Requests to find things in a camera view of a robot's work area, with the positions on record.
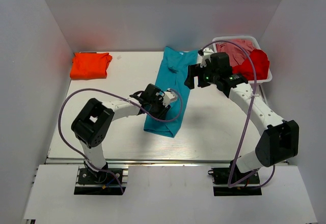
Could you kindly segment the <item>teal t-shirt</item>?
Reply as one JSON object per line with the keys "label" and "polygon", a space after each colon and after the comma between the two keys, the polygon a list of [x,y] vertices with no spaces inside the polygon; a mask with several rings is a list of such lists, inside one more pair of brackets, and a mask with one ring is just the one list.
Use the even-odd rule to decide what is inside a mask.
{"label": "teal t-shirt", "polygon": [[155,85],[170,97],[176,96],[176,101],[170,103],[165,122],[159,122],[150,116],[146,117],[144,131],[175,137],[181,128],[190,89],[184,85],[187,78],[188,66],[197,63],[198,51],[176,51],[170,47],[164,49],[163,58],[158,70]]}

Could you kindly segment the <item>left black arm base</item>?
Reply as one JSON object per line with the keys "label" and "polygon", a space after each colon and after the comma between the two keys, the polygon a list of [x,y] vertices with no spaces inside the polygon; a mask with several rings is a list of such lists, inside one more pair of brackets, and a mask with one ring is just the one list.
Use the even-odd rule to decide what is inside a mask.
{"label": "left black arm base", "polygon": [[77,172],[74,195],[122,195],[116,178],[101,172],[96,178],[85,167],[80,167]]}

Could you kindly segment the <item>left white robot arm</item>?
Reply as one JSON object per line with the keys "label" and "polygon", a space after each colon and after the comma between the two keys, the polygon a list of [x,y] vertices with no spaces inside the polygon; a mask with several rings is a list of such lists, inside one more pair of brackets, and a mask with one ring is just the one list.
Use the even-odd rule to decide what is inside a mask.
{"label": "left white robot arm", "polygon": [[151,116],[165,120],[166,114],[175,102],[177,94],[170,89],[163,92],[153,84],[147,85],[144,91],[130,95],[137,103],[118,99],[102,103],[91,98],[79,112],[71,125],[71,130],[80,141],[87,160],[84,165],[95,178],[104,178],[107,162],[103,155],[101,143],[105,139],[111,122],[128,117],[138,116],[148,112]]}

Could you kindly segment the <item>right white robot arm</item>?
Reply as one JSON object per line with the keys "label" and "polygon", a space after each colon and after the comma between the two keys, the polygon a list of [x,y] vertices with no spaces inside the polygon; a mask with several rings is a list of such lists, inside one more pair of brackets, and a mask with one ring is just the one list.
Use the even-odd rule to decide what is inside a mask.
{"label": "right white robot arm", "polygon": [[235,168],[242,174],[270,167],[298,154],[299,125],[286,121],[273,112],[259,95],[255,95],[248,80],[233,73],[225,52],[208,54],[199,64],[189,65],[184,84],[194,89],[194,78],[201,88],[216,85],[217,89],[245,112],[259,132],[256,148],[239,157]]}

